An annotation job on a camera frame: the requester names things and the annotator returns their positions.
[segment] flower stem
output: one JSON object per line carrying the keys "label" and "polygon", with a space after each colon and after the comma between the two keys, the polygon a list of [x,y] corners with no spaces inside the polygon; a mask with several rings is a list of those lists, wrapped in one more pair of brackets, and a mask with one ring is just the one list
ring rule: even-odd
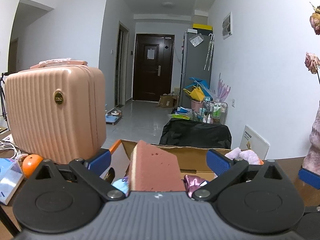
{"label": "flower stem", "polygon": [[318,70],[317,70],[317,75],[318,75],[318,80],[319,80],[319,84],[320,84],[320,77],[319,77],[319,73],[318,73]]}

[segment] yellow bag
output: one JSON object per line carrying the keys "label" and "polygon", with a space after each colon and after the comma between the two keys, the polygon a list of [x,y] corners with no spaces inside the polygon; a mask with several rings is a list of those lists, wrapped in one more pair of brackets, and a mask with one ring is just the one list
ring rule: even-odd
{"label": "yellow bag", "polygon": [[197,100],[199,102],[203,101],[204,99],[204,93],[202,92],[200,87],[193,86],[194,89],[190,92],[187,89],[183,89],[189,96],[192,97],[192,99]]}

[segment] doorway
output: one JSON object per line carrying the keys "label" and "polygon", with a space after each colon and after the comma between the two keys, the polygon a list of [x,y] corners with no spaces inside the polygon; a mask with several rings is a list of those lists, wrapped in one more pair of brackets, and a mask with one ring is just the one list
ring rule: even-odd
{"label": "doorway", "polygon": [[133,100],[158,102],[171,92],[174,35],[137,34]]}
{"label": "doorway", "polygon": [[125,104],[128,42],[129,31],[119,23],[116,50],[115,107],[122,107]]}
{"label": "doorway", "polygon": [[8,57],[8,73],[17,72],[17,52],[18,52],[18,39],[10,42],[9,57]]}

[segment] orange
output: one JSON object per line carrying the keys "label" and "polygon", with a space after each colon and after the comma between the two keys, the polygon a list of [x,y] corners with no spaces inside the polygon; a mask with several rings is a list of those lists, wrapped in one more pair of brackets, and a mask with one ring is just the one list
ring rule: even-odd
{"label": "orange", "polygon": [[37,154],[31,154],[26,157],[22,163],[22,171],[24,175],[29,178],[42,160],[43,158]]}

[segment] gray refrigerator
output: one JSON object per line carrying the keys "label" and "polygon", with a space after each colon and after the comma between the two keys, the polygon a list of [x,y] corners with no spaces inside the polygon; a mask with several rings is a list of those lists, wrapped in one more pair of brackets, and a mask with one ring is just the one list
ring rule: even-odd
{"label": "gray refrigerator", "polygon": [[180,82],[180,97],[179,97],[179,106],[185,108],[191,108],[191,100],[183,89],[192,84],[193,80],[190,80],[190,77],[195,77],[207,81],[207,84],[210,86],[210,77],[211,69],[208,71],[209,60],[204,70],[205,60],[207,58],[208,48],[209,48],[209,36],[204,36],[204,41],[199,45],[194,47],[189,40],[190,37],[196,35],[195,33],[185,32],[184,41],[183,41],[183,58],[182,58],[182,71],[181,71],[181,82]]}

